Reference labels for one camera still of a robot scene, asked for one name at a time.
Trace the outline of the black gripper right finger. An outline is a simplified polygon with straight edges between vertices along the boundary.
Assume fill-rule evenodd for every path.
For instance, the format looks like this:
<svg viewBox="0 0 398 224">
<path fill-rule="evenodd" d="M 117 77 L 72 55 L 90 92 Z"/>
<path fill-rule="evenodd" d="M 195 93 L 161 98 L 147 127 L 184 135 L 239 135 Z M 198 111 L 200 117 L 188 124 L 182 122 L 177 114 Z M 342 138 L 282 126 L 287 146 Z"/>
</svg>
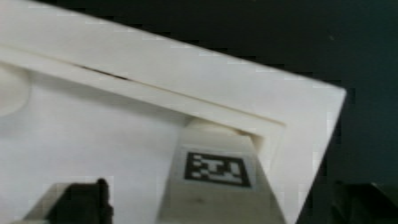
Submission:
<svg viewBox="0 0 398 224">
<path fill-rule="evenodd" d="M 333 185 L 326 224 L 398 224 L 398 185 Z"/>
</svg>

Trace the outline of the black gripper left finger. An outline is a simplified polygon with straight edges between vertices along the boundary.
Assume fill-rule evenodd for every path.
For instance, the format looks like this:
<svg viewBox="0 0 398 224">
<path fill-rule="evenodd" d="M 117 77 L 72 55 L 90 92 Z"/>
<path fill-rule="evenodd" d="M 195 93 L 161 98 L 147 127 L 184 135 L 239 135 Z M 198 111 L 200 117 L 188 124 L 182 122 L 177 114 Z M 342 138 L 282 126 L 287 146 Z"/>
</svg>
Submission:
<svg viewBox="0 0 398 224">
<path fill-rule="evenodd" d="M 22 219 L 42 224 L 113 224 L 106 180 L 54 183 Z"/>
</svg>

